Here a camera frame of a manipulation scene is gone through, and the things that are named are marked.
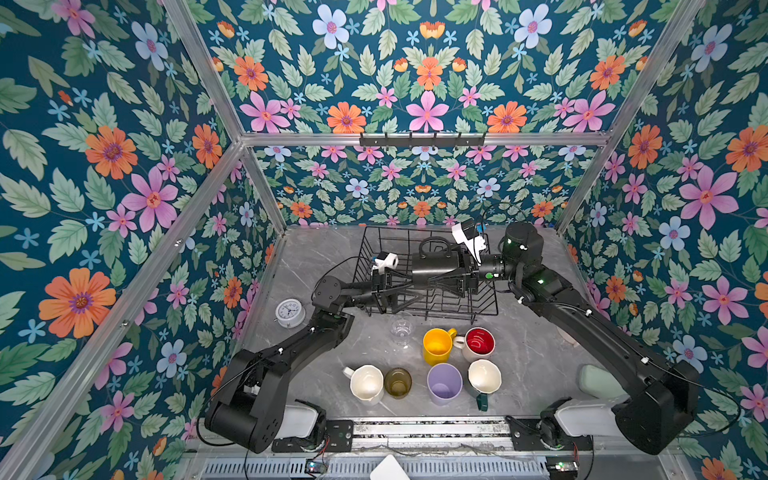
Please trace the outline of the black mug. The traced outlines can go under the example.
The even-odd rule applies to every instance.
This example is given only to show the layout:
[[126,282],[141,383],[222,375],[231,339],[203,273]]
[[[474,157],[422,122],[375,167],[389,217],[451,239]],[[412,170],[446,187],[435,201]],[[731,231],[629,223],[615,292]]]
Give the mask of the black mug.
[[411,256],[411,281],[417,290],[439,289],[456,294],[453,290],[453,271],[459,265],[457,245],[444,237],[430,236],[419,243]]

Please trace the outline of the clear glass cup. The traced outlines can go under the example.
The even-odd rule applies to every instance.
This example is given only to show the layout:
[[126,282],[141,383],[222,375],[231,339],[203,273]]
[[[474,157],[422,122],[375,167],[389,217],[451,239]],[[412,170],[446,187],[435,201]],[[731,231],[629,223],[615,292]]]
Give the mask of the clear glass cup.
[[413,336],[414,323],[408,315],[393,316],[389,322],[389,335],[393,344],[402,349],[408,349]]

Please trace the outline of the white faceted mug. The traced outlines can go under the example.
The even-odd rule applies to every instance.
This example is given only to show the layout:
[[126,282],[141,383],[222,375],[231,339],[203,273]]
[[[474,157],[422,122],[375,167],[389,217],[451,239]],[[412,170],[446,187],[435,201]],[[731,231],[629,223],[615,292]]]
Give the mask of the white faceted mug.
[[349,380],[352,395],[365,405],[378,404],[385,393],[384,375],[373,365],[363,365],[357,369],[345,367],[344,376]]

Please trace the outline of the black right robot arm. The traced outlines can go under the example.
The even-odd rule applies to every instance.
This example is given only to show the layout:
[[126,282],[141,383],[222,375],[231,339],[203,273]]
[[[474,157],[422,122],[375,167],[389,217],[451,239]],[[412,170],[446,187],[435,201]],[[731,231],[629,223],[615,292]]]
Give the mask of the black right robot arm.
[[567,438],[611,436],[657,455],[693,422],[701,388],[698,370],[685,360],[671,364],[628,336],[547,266],[535,225],[508,224],[495,254],[473,221],[454,225],[451,234],[472,257],[472,278],[506,282],[519,304],[575,340],[622,389],[611,399],[566,398],[551,404],[537,424],[544,446],[556,449]]

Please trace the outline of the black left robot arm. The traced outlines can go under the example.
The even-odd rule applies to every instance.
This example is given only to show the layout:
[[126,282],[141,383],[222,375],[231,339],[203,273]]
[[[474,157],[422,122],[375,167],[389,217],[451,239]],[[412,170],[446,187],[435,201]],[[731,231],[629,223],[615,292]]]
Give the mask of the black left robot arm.
[[312,293],[314,310],[307,325],[259,352],[240,350],[200,423],[251,452],[265,451],[278,438],[293,377],[349,335],[355,316],[345,310],[384,311],[400,291],[374,280],[347,283],[331,275],[323,277]]

